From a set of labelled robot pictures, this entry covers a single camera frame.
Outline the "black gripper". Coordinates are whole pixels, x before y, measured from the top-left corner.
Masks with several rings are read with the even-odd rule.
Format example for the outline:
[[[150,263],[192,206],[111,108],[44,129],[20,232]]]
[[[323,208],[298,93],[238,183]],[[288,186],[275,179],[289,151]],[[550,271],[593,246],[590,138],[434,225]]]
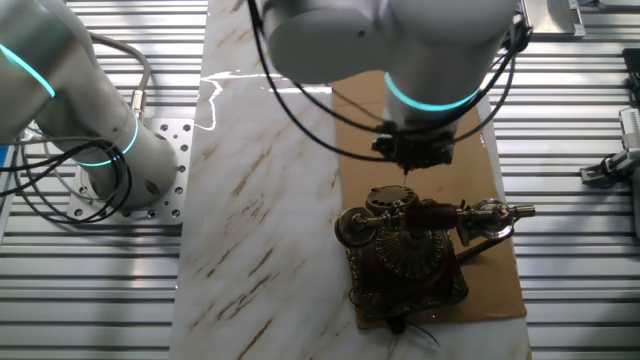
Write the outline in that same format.
[[[378,137],[372,150],[404,170],[426,169],[450,164],[454,152],[454,133],[449,129],[417,135],[391,134],[397,126],[384,122],[375,127]]]

